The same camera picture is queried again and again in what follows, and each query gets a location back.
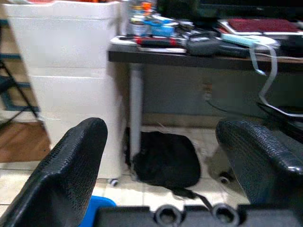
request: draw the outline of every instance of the blue plastic bin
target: blue plastic bin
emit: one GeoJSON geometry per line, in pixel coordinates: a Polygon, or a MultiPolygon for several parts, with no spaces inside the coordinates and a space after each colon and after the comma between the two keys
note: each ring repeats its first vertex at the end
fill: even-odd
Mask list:
{"type": "Polygon", "coordinates": [[[89,207],[79,227],[92,227],[94,223],[95,214],[99,207],[115,207],[114,201],[105,198],[92,195],[89,201],[89,207]]]}

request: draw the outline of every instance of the chair caster wheel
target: chair caster wheel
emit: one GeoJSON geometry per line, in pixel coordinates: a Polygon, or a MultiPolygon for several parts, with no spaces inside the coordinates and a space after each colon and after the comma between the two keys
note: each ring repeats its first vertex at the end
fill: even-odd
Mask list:
{"type": "Polygon", "coordinates": [[[234,180],[234,178],[228,172],[220,173],[218,179],[222,184],[229,184],[234,180]]]}
{"type": "Polygon", "coordinates": [[[113,187],[116,187],[118,184],[119,184],[119,181],[118,179],[109,179],[108,180],[108,183],[113,186],[113,187]]]}

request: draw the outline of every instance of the white cable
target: white cable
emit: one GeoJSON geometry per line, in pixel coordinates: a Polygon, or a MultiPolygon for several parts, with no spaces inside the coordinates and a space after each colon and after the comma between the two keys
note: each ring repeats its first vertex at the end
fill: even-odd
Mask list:
{"type": "MultiPolygon", "coordinates": [[[[265,54],[265,53],[255,53],[255,54],[266,56],[266,57],[271,57],[269,54],[265,54]]],[[[276,58],[277,59],[290,59],[290,60],[297,60],[297,61],[303,60],[303,58],[294,58],[294,57],[288,57],[288,56],[277,56],[276,58]]]]}
{"type": "Polygon", "coordinates": [[[276,75],[277,75],[277,72],[278,72],[278,63],[277,63],[277,56],[276,56],[276,51],[269,45],[265,45],[265,44],[261,44],[261,43],[255,43],[253,44],[251,47],[250,47],[250,57],[251,57],[251,60],[252,60],[252,65],[255,69],[255,71],[260,74],[260,75],[263,75],[263,76],[266,76],[266,73],[262,70],[260,70],[258,68],[258,62],[257,62],[257,58],[256,58],[256,54],[255,54],[255,46],[256,45],[262,45],[266,48],[269,49],[269,52],[270,52],[270,58],[271,58],[271,71],[270,71],[270,74],[268,76],[268,79],[266,80],[263,88],[261,89],[261,91],[259,92],[259,98],[260,100],[263,102],[263,104],[265,106],[268,106],[286,116],[289,116],[289,117],[303,117],[303,114],[294,114],[294,113],[286,113],[284,112],[283,110],[280,110],[279,108],[276,108],[275,106],[272,106],[270,105],[267,100],[265,99],[265,95],[266,93],[268,92],[269,88],[271,87],[272,83],[274,82],[275,78],[276,78],[276,75]]]}

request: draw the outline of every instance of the bag strap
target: bag strap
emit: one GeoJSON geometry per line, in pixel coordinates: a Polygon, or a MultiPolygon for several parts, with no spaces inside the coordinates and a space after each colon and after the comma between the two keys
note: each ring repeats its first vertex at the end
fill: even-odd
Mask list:
{"type": "Polygon", "coordinates": [[[199,198],[210,212],[213,210],[212,205],[210,204],[208,199],[203,195],[200,195],[198,193],[195,193],[185,188],[167,188],[167,189],[171,190],[172,193],[176,196],[186,197],[189,199],[199,198]]]}

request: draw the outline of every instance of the cable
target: cable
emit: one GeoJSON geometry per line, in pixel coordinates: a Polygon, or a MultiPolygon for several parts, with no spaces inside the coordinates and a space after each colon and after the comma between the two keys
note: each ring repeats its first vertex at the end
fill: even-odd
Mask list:
{"type": "MultiPolygon", "coordinates": [[[[265,54],[265,53],[255,53],[255,54],[266,56],[266,57],[271,57],[269,54],[265,54]]],[[[288,56],[277,56],[275,58],[277,58],[277,59],[290,59],[290,60],[297,60],[297,61],[303,60],[303,58],[294,58],[294,57],[288,57],[288,56]]]]}
{"type": "Polygon", "coordinates": [[[264,46],[266,48],[269,49],[270,52],[270,58],[271,58],[271,71],[270,74],[268,76],[268,79],[266,80],[263,88],[261,89],[261,91],[259,92],[259,98],[262,101],[262,103],[264,105],[266,105],[267,107],[270,107],[288,117],[303,117],[303,114],[294,114],[294,113],[286,113],[283,110],[280,110],[279,108],[270,105],[267,100],[265,99],[265,95],[268,92],[269,88],[271,87],[272,83],[274,82],[277,72],[278,72],[278,63],[277,63],[277,56],[276,56],[276,51],[269,45],[265,45],[265,44],[261,44],[261,43],[254,43],[251,47],[250,47],[250,57],[252,60],[252,65],[255,69],[255,71],[262,75],[262,76],[266,76],[266,73],[262,70],[260,70],[258,68],[258,62],[257,62],[257,58],[256,58],[256,53],[255,53],[255,46],[256,45],[261,45],[264,46]]]}
{"type": "Polygon", "coordinates": [[[212,106],[213,108],[215,108],[217,110],[220,110],[222,112],[228,113],[228,114],[235,114],[235,115],[241,115],[241,116],[246,116],[246,117],[256,117],[256,118],[264,119],[263,117],[259,117],[259,116],[255,116],[255,115],[250,115],[250,114],[245,114],[245,113],[241,113],[241,112],[237,112],[237,111],[230,111],[230,110],[221,109],[220,107],[217,107],[214,104],[212,104],[209,100],[206,100],[206,102],[210,106],[212,106]]]}

